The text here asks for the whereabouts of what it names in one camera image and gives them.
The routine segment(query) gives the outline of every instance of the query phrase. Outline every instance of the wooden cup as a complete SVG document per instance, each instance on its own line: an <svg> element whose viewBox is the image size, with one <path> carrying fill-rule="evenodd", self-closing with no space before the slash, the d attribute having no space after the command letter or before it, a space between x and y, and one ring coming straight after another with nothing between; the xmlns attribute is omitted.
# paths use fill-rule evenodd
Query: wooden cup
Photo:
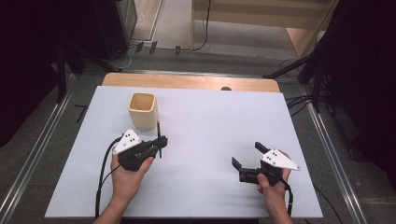
<svg viewBox="0 0 396 224"><path fill-rule="evenodd" d="M148 92L134 93L128 110L137 129L148 130L157 126L158 107L154 94Z"/></svg>

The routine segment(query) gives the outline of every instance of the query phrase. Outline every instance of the white triangular mount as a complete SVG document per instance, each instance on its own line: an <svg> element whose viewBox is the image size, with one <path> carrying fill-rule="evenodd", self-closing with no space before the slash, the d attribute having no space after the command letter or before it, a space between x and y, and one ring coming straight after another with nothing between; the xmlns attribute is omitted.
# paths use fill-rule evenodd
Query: white triangular mount
<svg viewBox="0 0 396 224"><path fill-rule="evenodd" d="M300 170L300 166L294 163L294 161L289 159L287 156L283 155L283 153L277 149L269 149L268 152L262 154L262 161L278 168L288 168L297 171Z"/></svg>
<svg viewBox="0 0 396 224"><path fill-rule="evenodd" d="M113 149L113 154L119 154L125 150L128 150L131 147L134 147L138 144L140 144L142 140L140 140L139 136L134 132L132 129L128 129L124 136L121 138L119 143L116 145L116 147Z"/></svg>

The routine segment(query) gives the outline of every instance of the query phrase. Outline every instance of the floor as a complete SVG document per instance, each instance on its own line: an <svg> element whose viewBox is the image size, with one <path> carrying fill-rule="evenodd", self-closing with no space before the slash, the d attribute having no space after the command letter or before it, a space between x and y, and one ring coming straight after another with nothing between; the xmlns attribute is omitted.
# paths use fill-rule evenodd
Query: floor
<svg viewBox="0 0 396 224"><path fill-rule="evenodd" d="M189 2L163 1L153 36L145 44L149 47L150 42L158 41L158 50L154 54L150 54L148 48L143 48L138 53L132 50L113 63L124 67L123 72L173 71L261 78L262 75L271 74L280 67L294 62L296 56L285 29L276 27L263 27L258 32L257 27L230 27L231 24L210 22L208 41L205 49L200 52L181 52L180 55L176 55L172 50L163 50L173 49L175 46L182 48L189 46L190 38L186 38L190 36L190 30L186 28L188 22L176 23L183 20L172 12L176 6L187 10ZM195 27L197 28L196 45L199 46L203 42L204 27L201 21L196 21ZM230 29L233 30L234 35L229 35ZM0 199L5 202L0 210L0 223L92 223L91 218L44 218L50 197L81 125L79 118L82 109L78 105L89 105L96 86L101 85L107 73L97 64L84 62L86 64L84 73L72 75L69 79L70 92L64 103L62 105L54 103L57 97L55 89L26 120L11 142L1 148L0 157L7 159L0 160ZM302 86L298 83L296 80L298 74L296 69L276 79L285 98L300 96L304 91L310 90L310 85ZM347 142L324 102L320 104L320 114L315 114L310 105L302 106L303 104L294 107L290 113L302 109L292 121L311 178L317 188L323 218L293 221L295 223L396 223L394 213L396 193L384 172L369 161L357 162L350 158ZM53 119L54 125L51 127L46 126L49 119ZM325 124L324 128L320 127L320 123L315 122L315 119L321 120ZM43 137L40 135L42 130L49 131L50 135ZM330 146L325 146L323 143L329 139ZM37 145L38 140L41 141L41 146ZM33 161L31 173L24 172L23 165L27 161ZM22 176L28 182L17 183L18 176ZM20 184L18 186L21 194L13 195L15 198L10 200L7 196L16 184ZM353 197L353 195L356 196L358 207L351 208L347 199L348 196ZM7 207L9 205L6 203L7 200L17 203ZM271 221L263 219L260 223L271 223Z"/></svg>

